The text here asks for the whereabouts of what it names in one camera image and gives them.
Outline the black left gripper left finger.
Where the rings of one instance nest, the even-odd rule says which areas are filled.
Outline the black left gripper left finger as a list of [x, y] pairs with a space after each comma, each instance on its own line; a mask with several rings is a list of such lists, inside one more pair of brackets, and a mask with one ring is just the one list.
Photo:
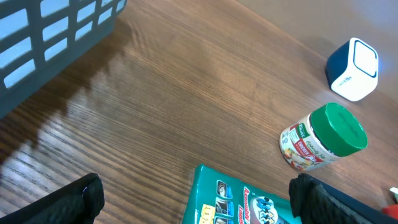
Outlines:
[[105, 204], [103, 184], [90, 173], [1, 218], [1, 224], [93, 223]]

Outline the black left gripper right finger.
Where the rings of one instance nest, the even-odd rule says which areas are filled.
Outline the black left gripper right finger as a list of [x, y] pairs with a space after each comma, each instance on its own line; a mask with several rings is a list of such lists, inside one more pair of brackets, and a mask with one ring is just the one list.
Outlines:
[[397, 224], [397, 219], [306, 173], [290, 181], [289, 197], [292, 215], [302, 223]]

